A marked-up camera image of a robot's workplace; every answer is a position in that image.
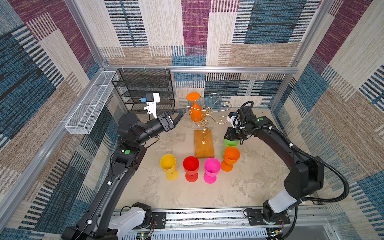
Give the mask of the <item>green wine glass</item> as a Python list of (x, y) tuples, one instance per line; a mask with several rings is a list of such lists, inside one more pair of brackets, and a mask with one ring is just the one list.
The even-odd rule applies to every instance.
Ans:
[(237, 148), (239, 143), (240, 143), (240, 141), (230, 141), (230, 140), (224, 139), (224, 149), (221, 152), (222, 157), (224, 156), (226, 148), (228, 148), (228, 147)]

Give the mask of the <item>orange wine glass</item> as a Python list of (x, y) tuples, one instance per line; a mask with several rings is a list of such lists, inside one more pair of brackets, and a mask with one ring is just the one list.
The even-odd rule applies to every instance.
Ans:
[(223, 154), (223, 161), (221, 162), (221, 168), (225, 172), (233, 170), (233, 165), (239, 160), (241, 153), (239, 149), (235, 147), (227, 147)]
[(196, 92), (189, 93), (187, 95), (187, 100), (193, 102), (192, 106), (190, 107), (191, 120), (196, 123), (199, 123), (204, 117), (202, 107), (197, 104), (197, 100), (199, 100), (200, 98), (200, 94)]

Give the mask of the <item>pink wine glass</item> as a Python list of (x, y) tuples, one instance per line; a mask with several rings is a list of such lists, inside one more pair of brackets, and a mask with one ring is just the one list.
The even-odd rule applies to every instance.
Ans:
[(204, 181), (207, 184), (214, 184), (217, 180), (217, 175), (221, 170), (221, 162), (215, 158), (209, 158), (204, 164)]

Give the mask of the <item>red wine glass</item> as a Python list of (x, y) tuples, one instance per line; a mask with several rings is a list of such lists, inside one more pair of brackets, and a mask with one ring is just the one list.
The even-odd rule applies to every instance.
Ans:
[(184, 159), (183, 167), (186, 172), (186, 180), (190, 183), (195, 182), (199, 177), (198, 171), (200, 167), (200, 161), (196, 157), (189, 156)]

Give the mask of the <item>yellow wine glass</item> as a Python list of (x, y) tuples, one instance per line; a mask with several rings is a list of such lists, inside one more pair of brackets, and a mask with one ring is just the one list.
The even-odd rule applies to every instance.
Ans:
[(166, 174), (166, 178), (174, 181), (178, 178), (179, 172), (177, 170), (176, 158), (173, 155), (164, 155), (161, 158), (161, 168)]

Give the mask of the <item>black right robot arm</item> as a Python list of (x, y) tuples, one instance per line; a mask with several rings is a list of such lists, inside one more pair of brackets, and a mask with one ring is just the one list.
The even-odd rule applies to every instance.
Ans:
[[(248, 101), (235, 112), (229, 113), (231, 123), (225, 134), (229, 141), (241, 144), (250, 137), (265, 142), (286, 164), (290, 171), (284, 181), (284, 188), (263, 204), (262, 216), (266, 224), (277, 222), (287, 210), (305, 201), (337, 203), (350, 193), (350, 186), (344, 175), (320, 157), (314, 157), (298, 148), (267, 117), (257, 117), (253, 111), (254, 103)], [(325, 169), (332, 171), (343, 183), (343, 192), (334, 198), (313, 198), (311, 195), (324, 186)]]

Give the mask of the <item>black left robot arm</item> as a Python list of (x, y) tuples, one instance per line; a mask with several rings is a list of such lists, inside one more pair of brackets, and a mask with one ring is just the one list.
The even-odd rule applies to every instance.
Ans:
[(134, 228), (150, 225), (152, 213), (148, 205), (131, 207), (128, 213), (114, 221), (111, 218), (126, 185), (146, 154), (144, 143), (174, 129), (185, 114), (185, 109), (172, 110), (147, 123), (141, 122), (135, 113), (120, 117), (119, 143), (111, 155), (108, 175), (78, 223), (65, 228), (63, 240), (120, 240)]

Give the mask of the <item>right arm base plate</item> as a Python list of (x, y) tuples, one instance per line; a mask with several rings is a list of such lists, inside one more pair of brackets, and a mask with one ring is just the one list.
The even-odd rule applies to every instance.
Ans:
[(248, 218), (250, 226), (266, 226), (266, 225), (290, 225), (291, 219), (288, 213), (274, 213), (273, 211), (261, 208), (246, 208), (243, 214)]

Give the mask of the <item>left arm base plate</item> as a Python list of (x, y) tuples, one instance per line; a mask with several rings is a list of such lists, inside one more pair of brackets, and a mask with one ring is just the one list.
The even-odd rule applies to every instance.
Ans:
[(166, 212), (152, 212), (151, 216), (145, 214), (144, 221), (134, 230), (149, 230), (151, 228), (164, 229), (166, 225), (167, 213)]

